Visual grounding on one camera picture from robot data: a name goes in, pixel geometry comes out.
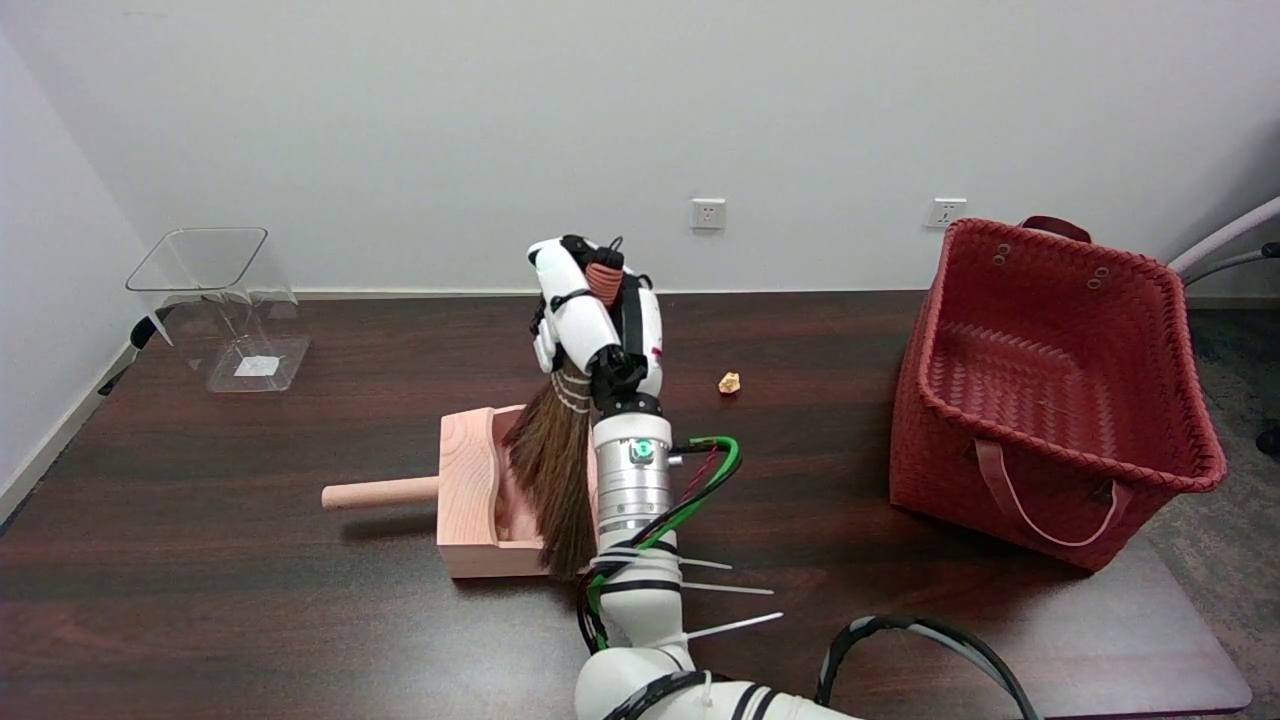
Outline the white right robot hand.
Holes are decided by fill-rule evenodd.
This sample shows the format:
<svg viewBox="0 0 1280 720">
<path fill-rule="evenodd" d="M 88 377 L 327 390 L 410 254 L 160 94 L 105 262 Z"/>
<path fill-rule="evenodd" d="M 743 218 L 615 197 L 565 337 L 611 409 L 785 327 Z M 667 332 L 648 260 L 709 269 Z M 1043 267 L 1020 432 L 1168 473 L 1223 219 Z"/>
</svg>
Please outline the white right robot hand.
<svg viewBox="0 0 1280 720">
<path fill-rule="evenodd" d="M 599 245 L 563 234 L 532 245 L 541 300 L 530 331 L 541 369 L 603 416 L 662 414 L 664 332 L 650 278 L 625 263 L 622 238 Z"/>
</svg>

